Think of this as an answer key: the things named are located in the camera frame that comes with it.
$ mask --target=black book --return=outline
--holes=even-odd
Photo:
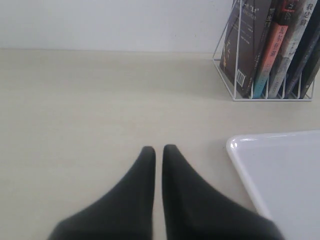
[[[313,14],[310,21],[304,31],[303,37],[299,43],[299,46],[295,52],[293,60],[287,72],[287,79],[285,84],[285,94],[284,97],[288,98],[293,92],[293,89],[299,82],[301,73],[304,68],[309,68],[307,64],[308,59],[314,51],[314,48],[320,38],[320,2],[314,6]]]
[[[220,68],[231,81],[237,80],[237,90],[247,97],[255,79],[261,55],[269,33],[278,0],[243,0],[239,40],[238,69],[236,69],[240,18],[240,0],[233,0]]]
[[[302,71],[300,99],[304,99],[310,86],[316,78],[320,69],[320,39],[315,45],[313,52]],[[297,84],[293,93],[298,96],[299,85]]]

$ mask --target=barcode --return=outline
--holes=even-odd
[[[236,81],[238,82],[238,84],[240,84],[241,87],[244,86],[245,83],[245,79],[246,79],[246,75],[244,75],[239,69],[236,73]]]

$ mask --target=wire book holder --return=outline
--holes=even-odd
[[[233,14],[233,10],[236,6],[236,3],[240,3],[240,7],[239,7],[239,24],[238,24],[238,33],[237,33],[237,46],[236,46],[236,58],[235,58],[235,73],[234,73],[234,83],[232,84],[229,79],[227,78],[227,76],[224,74],[224,72],[222,71],[222,69],[220,68],[219,64],[220,64],[220,60],[221,57],[216,57],[217,55],[217,50],[221,44],[221,41],[225,35],[229,20]],[[238,65],[239,65],[239,42],[240,42],[240,30],[241,30],[241,22],[242,22],[242,11],[243,11],[243,0],[236,0],[233,3],[231,12],[229,14],[229,17],[226,21],[226,24],[224,26],[223,32],[219,38],[219,41],[216,45],[216,48],[214,50],[213,53],[213,63],[217,69],[217,71],[219,72],[219,75],[226,87],[226,89],[228,90],[230,96],[232,97],[233,101],[235,102],[311,102],[313,97],[314,97],[314,93],[315,93],[315,80],[313,81],[312,85],[310,86],[310,89],[308,90],[308,94],[305,95],[305,97],[303,99],[300,99],[300,95],[301,95],[301,82],[302,82],[302,74],[300,75],[299,81],[298,81],[298,94],[295,95],[294,93],[291,93],[289,98],[285,98],[285,91],[286,91],[286,82],[287,82],[287,77],[283,80],[282,82],[282,92],[277,94],[277,98],[269,98],[268,96],[268,92],[269,92],[269,79],[266,82],[266,87],[265,87],[265,92],[263,92],[262,96],[260,98],[253,98],[254,95],[254,83],[251,86],[251,92],[250,92],[250,96],[245,98],[242,97],[238,91],[237,91],[237,69],[238,69]]]

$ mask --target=white desk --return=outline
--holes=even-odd
[[[232,102],[210,54],[0,50],[0,239],[43,240],[154,146],[154,239],[166,239],[162,150],[176,144],[253,205],[225,149],[238,134],[320,128],[313,102]]]

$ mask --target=book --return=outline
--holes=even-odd
[[[313,14],[301,38],[293,60],[287,72],[284,97],[288,98],[297,82],[306,63],[311,56],[320,37],[320,1],[315,5]]]
[[[263,57],[254,80],[254,99],[260,98],[263,93],[271,68],[274,65],[280,46],[287,33],[292,14],[295,12],[296,3],[297,0],[282,0],[276,9],[270,33],[266,41],[266,47],[263,51]]]
[[[220,68],[238,92],[247,97],[256,76],[262,51],[271,26],[278,0],[243,0],[241,11],[240,39],[238,28],[240,0],[233,0],[232,10],[222,51]],[[236,69],[238,48],[238,68]]]
[[[318,0],[299,0],[295,7],[291,23],[273,64],[270,75],[269,98],[277,97],[279,89],[287,76],[288,68],[296,53],[299,42],[305,32],[309,19]]]
[[[316,43],[311,56],[306,62],[306,67],[302,71],[300,99],[305,98],[319,70],[320,70],[320,39]],[[299,90],[299,86],[297,84],[293,89],[293,93],[296,96],[298,96],[298,90]]]

